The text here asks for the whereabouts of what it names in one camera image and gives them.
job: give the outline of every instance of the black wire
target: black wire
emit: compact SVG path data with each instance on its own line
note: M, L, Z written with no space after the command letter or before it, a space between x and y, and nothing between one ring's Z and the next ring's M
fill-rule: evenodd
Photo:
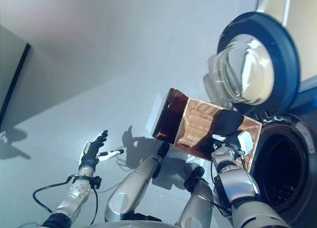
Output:
M97 192L96 192L94 187L93 187L93 191L95 192L95 195L96 195L96 211L95 211L95 215L94 215L93 221L90 223L91 225L94 223L96 215L97 215L97 212L98 212L98 194L97 194Z
M212 161L211 161L211 180L212 180L212 183L213 183L214 185L216 185L216 184L214 183L214 179L213 179L213 173L212 173Z
M242 167L244 170L247 170L246 168L246 161L244 159L241 158L241 163L242 163Z
M52 210L51 210L50 208L48 208L47 206L45 206L42 202L40 202L40 201L36 198L35 194L38 193L38 192L40 192L40 191L43 191L43 190L45 190L45 189L51 188L51 187L57 187L57 186L65 185L65 184L67 184L67 183L71 180L71 178L72 178L72 177L69 176L69 177L67 178L66 182L61 182L61 183L52 184L52 185L49 185L49 186L46 186L46 187L41 187L41 188L35 190L35 191L33 192L33 199L37 202L37 204L39 204L41 207L43 207L43 208L44 208L45 210L47 210L49 213L52 213Z

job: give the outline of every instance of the white wall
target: white wall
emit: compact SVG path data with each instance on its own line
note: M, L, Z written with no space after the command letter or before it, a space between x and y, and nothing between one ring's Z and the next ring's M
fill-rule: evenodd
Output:
M76 171L84 143L101 130L109 130L110 150L133 126L140 146L122 159L139 163L153 153L156 144L145 137L155 102L170 87L208 99L206 61L224 27L254 10L256 0L0 0L0 7L1 24L32 46L2 129L9 141L3 137L0 147L0 225L10 228L43 222L48 213L32 192ZM174 223L189 198L180 181L188 167L166 161L162 184L150 184L137 211ZM98 165L98 222L112 191L105 190L128 173L116 162ZM53 208L65 193L56 188L39 197ZM92 196L74 227L90 222L94 205Z

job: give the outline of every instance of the robotic hand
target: robotic hand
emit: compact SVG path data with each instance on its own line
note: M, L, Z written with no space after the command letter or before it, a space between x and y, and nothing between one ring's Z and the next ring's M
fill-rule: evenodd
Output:
M214 178L215 190L220 204L231 208L235 228L289 228L289 225L266 203L260 202L260 192L253 177L236 163L252 148L248 132L237 131L222 140L212 154L217 171Z
M54 184L51 186L40 188L33 193L33 198L35 199L35 201L51 213L49 218L42 224L42 227L69 228L78 217L81 207L87 201L91 190L95 192L97 200L95 213L96 217L98 210L98 197L96 189L100 187L102 180L99 176L94 177L96 165L99 161L108 160L124 152L122 149L120 149L115 151L99 153L99 148L104 145L107 136L108 131L105 130L99 136L97 136L95 141L87 142L79 160L78 173L71 173L68 176L66 182L64 183ZM49 187L66 184L72 179L72 177L74 177L74 180L66 198L58 205L58 207L54 211L50 210L47 206L42 204L36 198L35 194L37 192L47 189Z

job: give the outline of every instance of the circular opening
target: circular opening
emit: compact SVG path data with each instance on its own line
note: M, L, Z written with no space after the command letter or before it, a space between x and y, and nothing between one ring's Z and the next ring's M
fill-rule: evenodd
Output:
M305 187L308 162L304 143L295 132L283 128L265 135L259 144L254 178L261 199L277 212L284 212Z
M229 101L257 105L269 98L274 85L273 64L256 37L237 35L215 63L216 80Z

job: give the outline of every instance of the copper box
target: copper box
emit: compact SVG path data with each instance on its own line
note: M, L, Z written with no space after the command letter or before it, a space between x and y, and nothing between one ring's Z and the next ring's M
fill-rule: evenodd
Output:
M153 137L169 142L175 148L196 157L208 160L200 151L199 144L212 135L212 123L216 113L223 107L188 98L176 89L170 89L162 107ZM239 130L248 131L253 140L253 149L245 157L246 168L250 170L258 144L262 124L248 116Z

